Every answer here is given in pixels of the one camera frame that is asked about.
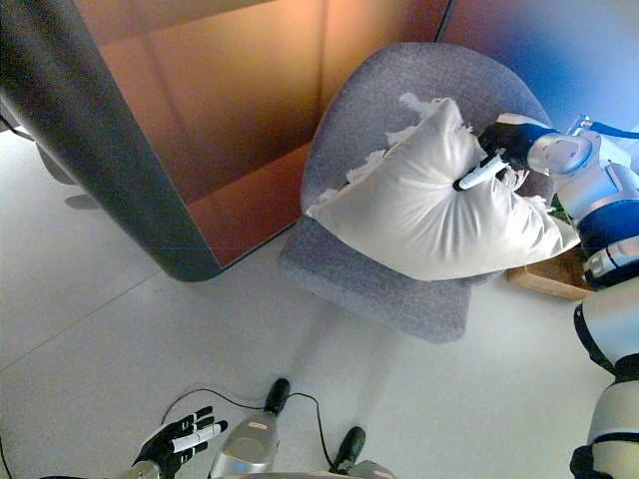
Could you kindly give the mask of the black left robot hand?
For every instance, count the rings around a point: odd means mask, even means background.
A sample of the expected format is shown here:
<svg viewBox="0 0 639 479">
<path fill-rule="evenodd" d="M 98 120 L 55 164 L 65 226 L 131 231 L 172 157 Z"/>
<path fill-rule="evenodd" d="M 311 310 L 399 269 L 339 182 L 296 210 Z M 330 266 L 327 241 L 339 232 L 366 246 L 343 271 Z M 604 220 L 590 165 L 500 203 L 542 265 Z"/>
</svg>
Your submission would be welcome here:
<svg viewBox="0 0 639 479">
<path fill-rule="evenodd" d="M 229 427 L 206 406 L 182 419 L 162 426 L 145 441 L 134 460 L 135 478 L 174 478 L 181 467 L 205 451 L 209 442 Z"/>
</svg>

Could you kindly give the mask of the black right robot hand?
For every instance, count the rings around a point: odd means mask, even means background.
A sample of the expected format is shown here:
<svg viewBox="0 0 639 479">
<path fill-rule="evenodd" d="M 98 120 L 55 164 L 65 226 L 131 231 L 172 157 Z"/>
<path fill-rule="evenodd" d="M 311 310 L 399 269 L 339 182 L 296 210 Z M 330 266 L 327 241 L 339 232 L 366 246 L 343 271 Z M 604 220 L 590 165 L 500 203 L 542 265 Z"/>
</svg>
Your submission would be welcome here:
<svg viewBox="0 0 639 479">
<path fill-rule="evenodd" d="M 557 130 L 532 118 L 516 114 L 501 114 L 479 136 L 479 146 L 486 156 L 479 164 L 453 183 L 458 191 L 467 191 L 495 177 L 512 164 L 527 165 L 533 144 Z"/>
</svg>

